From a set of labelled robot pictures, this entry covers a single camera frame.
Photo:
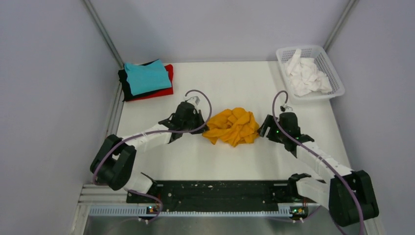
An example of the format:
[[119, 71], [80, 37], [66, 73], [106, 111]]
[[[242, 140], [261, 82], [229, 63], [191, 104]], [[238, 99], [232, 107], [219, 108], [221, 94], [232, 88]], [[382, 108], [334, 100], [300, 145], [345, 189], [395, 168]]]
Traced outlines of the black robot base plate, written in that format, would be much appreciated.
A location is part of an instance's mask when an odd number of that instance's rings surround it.
[[312, 203], [280, 180], [158, 181], [148, 194], [154, 198], [129, 193], [126, 202], [161, 200], [165, 212], [276, 212], [283, 203]]

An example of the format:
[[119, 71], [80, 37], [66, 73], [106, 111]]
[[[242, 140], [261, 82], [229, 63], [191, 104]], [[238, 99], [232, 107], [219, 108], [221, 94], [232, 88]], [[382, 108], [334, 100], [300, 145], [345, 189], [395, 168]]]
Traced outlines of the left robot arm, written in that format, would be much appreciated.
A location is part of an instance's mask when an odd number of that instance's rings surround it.
[[154, 201], [157, 196], [157, 189], [153, 186], [155, 182], [134, 167], [136, 155], [170, 144], [184, 133], [201, 134], [206, 131], [198, 103], [196, 97], [181, 102], [167, 119], [144, 132], [126, 137], [109, 135], [90, 166], [94, 184], [109, 186], [114, 191], [136, 191], [144, 202]]

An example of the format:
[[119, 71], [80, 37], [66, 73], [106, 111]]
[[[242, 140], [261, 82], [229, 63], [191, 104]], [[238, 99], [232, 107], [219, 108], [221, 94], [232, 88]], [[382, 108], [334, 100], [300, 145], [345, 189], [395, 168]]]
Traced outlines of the orange t shirt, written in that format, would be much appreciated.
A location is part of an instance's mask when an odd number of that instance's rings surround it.
[[253, 112], [241, 107], [223, 110], [211, 117], [207, 126], [208, 130], [202, 136], [212, 144], [222, 141], [236, 147], [240, 144], [254, 143], [259, 136], [259, 124]]

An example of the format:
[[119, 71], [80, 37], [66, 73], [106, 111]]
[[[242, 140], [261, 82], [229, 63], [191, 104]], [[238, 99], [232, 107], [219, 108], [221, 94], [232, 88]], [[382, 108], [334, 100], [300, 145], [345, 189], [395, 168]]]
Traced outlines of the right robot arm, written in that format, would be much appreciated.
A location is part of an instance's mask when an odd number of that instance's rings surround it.
[[354, 171], [322, 151], [315, 140], [301, 133], [295, 113], [267, 115], [258, 130], [260, 137], [280, 143], [296, 159], [320, 177], [293, 174], [288, 179], [287, 196], [294, 202], [304, 197], [326, 208], [341, 227], [379, 216], [379, 208], [369, 174]]

